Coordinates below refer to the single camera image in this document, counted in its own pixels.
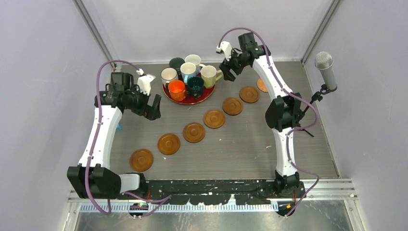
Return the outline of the yellow cream mug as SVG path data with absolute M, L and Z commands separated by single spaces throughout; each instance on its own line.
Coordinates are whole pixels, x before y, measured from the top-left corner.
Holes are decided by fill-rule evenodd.
M 204 87 L 206 89 L 212 88 L 218 80 L 223 78 L 223 72 L 221 70 L 217 70 L 212 65 L 204 65 L 201 64 L 201 78 L 204 80 Z

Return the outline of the orange black mug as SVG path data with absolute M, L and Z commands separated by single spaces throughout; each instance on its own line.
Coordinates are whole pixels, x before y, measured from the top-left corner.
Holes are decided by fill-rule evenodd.
M 173 80 L 168 85 L 170 98 L 176 102 L 180 102 L 186 98 L 185 84 L 181 80 Z

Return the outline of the dark green mug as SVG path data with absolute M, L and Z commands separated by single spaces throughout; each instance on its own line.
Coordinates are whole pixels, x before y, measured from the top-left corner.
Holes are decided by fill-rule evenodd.
M 204 91 L 204 80 L 201 77 L 192 77 L 188 80 L 187 92 L 189 96 L 198 99 Z

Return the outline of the wooden coaster four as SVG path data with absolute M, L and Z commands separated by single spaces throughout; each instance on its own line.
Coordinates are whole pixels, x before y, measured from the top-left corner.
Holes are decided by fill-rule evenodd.
M 179 137 L 174 133 L 162 135 L 157 143 L 158 150 L 164 155 L 175 154 L 181 146 Z

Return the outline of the wooden coaster six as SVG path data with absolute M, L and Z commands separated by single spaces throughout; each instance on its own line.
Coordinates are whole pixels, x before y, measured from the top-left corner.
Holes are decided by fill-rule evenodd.
M 255 87 L 246 86 L 241 88 L 239 96 L 246 103 L 255 103 L 259 100 L 260 93 Z

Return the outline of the wooden coaster one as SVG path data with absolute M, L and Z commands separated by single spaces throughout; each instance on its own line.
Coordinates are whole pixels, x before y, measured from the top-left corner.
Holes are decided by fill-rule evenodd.
M 236 116 L 243 111 L 243 103 L 238 98 L 228 97 L 223 101 L 222 109 L 226 114 Z

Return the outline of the wooden coaster three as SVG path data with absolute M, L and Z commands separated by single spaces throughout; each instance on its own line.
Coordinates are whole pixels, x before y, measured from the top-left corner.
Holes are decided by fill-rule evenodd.
M 183 137 L 187 142 L 198 143 L 205 137 L 205 129 L 200 123 L 189 123 L 183 129 Z

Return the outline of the wooden coaster five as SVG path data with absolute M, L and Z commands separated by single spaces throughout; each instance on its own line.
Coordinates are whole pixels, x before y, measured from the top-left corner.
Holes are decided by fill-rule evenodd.
M 153 165 L 153 154 L 147 149 L 136 150 L 129 159 L 130 167 L 137 172 L 144 172 Z

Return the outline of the wooden coaster two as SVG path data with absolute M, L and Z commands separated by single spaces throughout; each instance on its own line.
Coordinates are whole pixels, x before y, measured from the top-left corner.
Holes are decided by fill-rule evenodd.
M 218 109 L 208 110 L 203 117 L 204 124 L 212 129 L 220 128 L 225 123 L 225 115 Z

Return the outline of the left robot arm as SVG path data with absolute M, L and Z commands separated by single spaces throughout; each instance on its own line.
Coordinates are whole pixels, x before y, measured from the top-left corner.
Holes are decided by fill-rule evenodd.
M 117 199 L 129 191 L 136 199 L 147 195 L 141 171 L 118 175 L 110 170 L 110 154 L 119 121 L 125 110 L 148 120 L 160 118 L 161 96 L 148 104 L 155 76 L 146 74 L 137 81 L 130 73 L 113 72 L 110 82 L 95 96 L 95 115 L 89 141 L 78 165 L 69 167 L 67 178 L 82 199 Z

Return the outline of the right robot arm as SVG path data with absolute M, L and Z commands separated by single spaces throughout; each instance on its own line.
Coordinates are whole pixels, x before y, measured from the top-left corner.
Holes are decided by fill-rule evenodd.
M 272 189 L 276 195 L 288 197 L 300 185 L 299 173 L 293 166 L 292 129 L 299 126 L 301 95 L 288 88 L 273 63 L 270 50 L 265 44 L 259 45 L 252 32 L 240 35 L 238 40 L 238 50 L 223 39 L 219 41 L 216 52 L 225 56 L 219 68 L 225 80 L 234 81 L 245 67 L 250 66 L 264 82 L 271 98 L 265 120 L 274 134 L 277 154 Z

